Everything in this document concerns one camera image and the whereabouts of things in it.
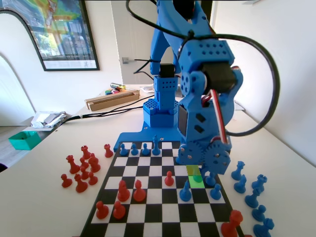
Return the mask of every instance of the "red chess piece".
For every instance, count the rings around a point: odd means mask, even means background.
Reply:
[[[136,180],[136,183],[135,183],[136,191],[134,192],[133,197],[134,197],[134,200],[138,202],[143,201],[146,197],[146,192],[145,190],[141,189],[141,187],[142,187],[142,182],[140,182],[139,180]]]
[[[81,174],[81,179],[82,180],[86,180],[89,176],[88,176],[88,171],[85,171],[85,168],[84,167],[81,167],[80,168],[82,174]]]
[[[80,162],[81,162],[81,166],[80,167],[84,167],[86,169],[89,167],[89,163],[85,162],[83,157],[80,158]]]
[[[126,201],[129,198],[129,190],[126,188],[126,183],[124,180],[121,180],[118,184],[118,200]]]
[[[98,201],[96,204],[97,207],[97,218],[99,219],[104,219],[107,217],[109,213],[109,208],[108,206],[104,205],[102,201]]]
[[[114,203],[114,211],[113,211],[113,216],[116,219],[122,219],[123,216],[125,215],[126,209],[125,206],[123,206],[120,201],[116,201]]]
[[[236,227],[240,225],[243,217],[240,211],[233,210],[229,216],[229,223],[223,223],[221,226],[221,232],[223,237],[237,237]]]
[[[88,176],[90,178],[88,181],[90,185],[95,185],[98,182],[98,177],[93,176],[93,172],[89,172]]]
[[[80,170],[80,166],[75,164],[74,156],[69,155],[69,156],[67,156],[66,160],[68,160],[68,163],[70,164],[69,172],[71,174],[76,174]]]
[[[88,188],[88,184],[81,180],[81,176],[79,174],[75,175],[75,180],[78,182],[77,187],[76,187],[76,191],[78,193],[82,193]]]
[[[167,172],[167,177],[164,179],[164,183],[167,185],[167,186],[172,186],[173,185],[173,178],[172,178],[172,172],[171,171],[168,171]]]
[[[82,157],[84,159],[89,159],[91,153],[88,151],[88,147],[87,146],[83,146],[83,147],[81,147],[81,150],[83,152],[83,156]]]
[[[105,149],[105,157],[110,158],[113,156],[113,152],[110,150],[111,146],[110,144],[105,144],[104,149]]]
[[[61,186],[63,186],[64,188],[69,187],[73,183],[71,179],[67,179],[66,174],[62,174],[61,179],[64,180],[63,183],[61,184]]]

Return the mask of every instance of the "door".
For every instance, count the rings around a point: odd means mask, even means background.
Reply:
[[[29,126],[34,114],[19,79],[0,56],[0,126]]]
[[[150,58],[150,47],[154,34],[153,27],[136,20],[126,10],[125,1],[111,1],[114,19],[114,27],[118,44],[118,55],[120,59],[120,68],[124,84],[150,84],[153,81],[144,73],[133,74],[145,62],[136,61],[124,64],[122,57],[129,59]],[[150,1],[131,1],[130,8],[141,17],[156,22],[157,7]],[[173,53],[169,47],[162,60],[162,63],[172,63]],[[142,69],[150,74],[149,64]]]

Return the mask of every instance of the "chessboard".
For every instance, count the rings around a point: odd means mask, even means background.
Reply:
[[[180,190],[189,179],[185,165],[179,165],[175,159],[178,155],[180,142],[160,141],[158,156],[144,156],[141,153],[144,143],[147,148],[153,148],[149,142],[123,142],[129,150],[127,156],[120,155],[117,150],[108,173],[101,186],[99,194],[92,206],[81,237],[221,237],[221,225],[229,222],[232,206],[221,189],[222,197],[214,200],[210,196],[213,188],[201,182],[198,187],[190,185],[192,198],[182,201]],[[136,144],[139,153],[131,154],[131,145]],[[168,171],[172,172],[174,183],[167,186],[164,179]],[[216,183],[221,184],[218,176]],[[113,216],[114,203],[118,200],[119,182],[124,180],[130,191],[130,197],[122,202],[126,208],[125,216],[117,220]],[[142,202],[133,199],[135,181],[142,182],[142,189],[146,191],[146,198]],[[102,201],[108,206],[109,214],[104,219],[96,217],[96,203]],[[239,237],[244,237],[237,227]]]

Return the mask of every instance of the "framed poster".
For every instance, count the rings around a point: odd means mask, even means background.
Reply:
[[[44,71],[100,70],[83,0],[0,0],[26,27]]]

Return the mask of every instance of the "blue pawn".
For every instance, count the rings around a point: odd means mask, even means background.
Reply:
[[[257,197],[260,195],[260,189],[259,188],[255,188],[252,191],[252,195],[247,195],[245,197],[245,202],[247,203],[248,206],[252,207],[252,208],[256,208],[259,203],[257,201]]]
[[[184,184],[184,188],[180,190],[180,198],[182,201],[189,201],[192,197],[192,194],[189,190],[189,181],[187,180]]]
[[[272,230],[274,226],[275,224],[273,223],[273,220],[267,218],[263,221],[263,225],[254,225],[253,232],[256,237],[271,237],[269,230]]]
[[[241,179],[241,170],[245,166],[245,163],[242,161],[238,161],[237,163],[237,169],[232,172],[232,178],[239,181]]]
[[[120,152],[119,153],[120,153],[121,156],[128,155],[128,150],[125,149],[125,145],[123,143],[120,145]]]
[[[258,209],[253,209],[251,214],[253,218],[255,218],[257,221],[263,222],[265,220],[265,214],[266,207],[264,205],[260,205]]]
[[[153,140],[154,140],[153,155],[158,156],[160,154],[160,149],[158,148],[158,138],[156,135],[153,137]]]
[[[265,190],[265,188],[263,187],[263,184],[265,184],[268,179],[263,174],[259,174],[259,176],[257,178],[258,178],[258,181],[254,181],[252,183],[251,187],[253,189],[254,188],[259,188],[260,192],[263,192]]]
[[[244,192],[246,192],[246,187],[245,187],[246,182],[247,182],[246,176],[243,174],[241,176],[240,181],[234,184],[234,189],[236,190],[237,193],[243,194]]]
[[[132,151],[131,151],[131,154],[132,154],[133,156],[135,156],[135,155],[138,154],[138,150],[136,149],[136,144],[135,144],[135,143],[132,144]]]
[[[219,200],[222,196],[220,190],[221,190],[221,185],[215,184],[215,188],[211,190],[211,197],[215,200]]]
[[[142,154],[144,156],[148,156],[150,151],[147,149],[147,143],[144,143],[144,149],[142,150]]]
[[[216,174],[214,172],[209,173],[209,176],[205,179],[207,185],[214,186],[216,184],[215,175]]]

